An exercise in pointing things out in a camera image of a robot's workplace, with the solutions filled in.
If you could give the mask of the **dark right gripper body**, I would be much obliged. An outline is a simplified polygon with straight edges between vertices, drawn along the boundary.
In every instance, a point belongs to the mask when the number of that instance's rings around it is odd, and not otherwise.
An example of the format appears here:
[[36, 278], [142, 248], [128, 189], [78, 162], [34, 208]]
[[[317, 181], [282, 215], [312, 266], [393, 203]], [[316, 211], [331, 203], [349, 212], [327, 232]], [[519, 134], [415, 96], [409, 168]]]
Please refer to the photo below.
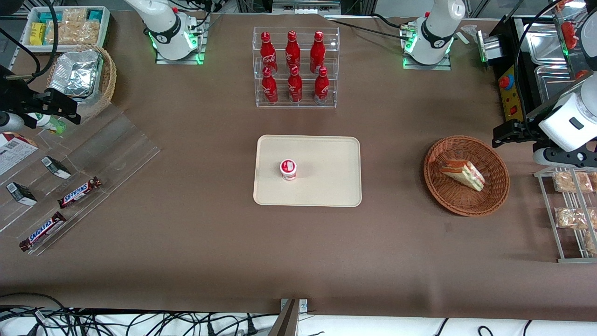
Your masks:
[[25, 115], [25, 103], [30, 99], [30, 89], [22, 80], [8, 80], [13, 73], [0, 66], [0, 110]]

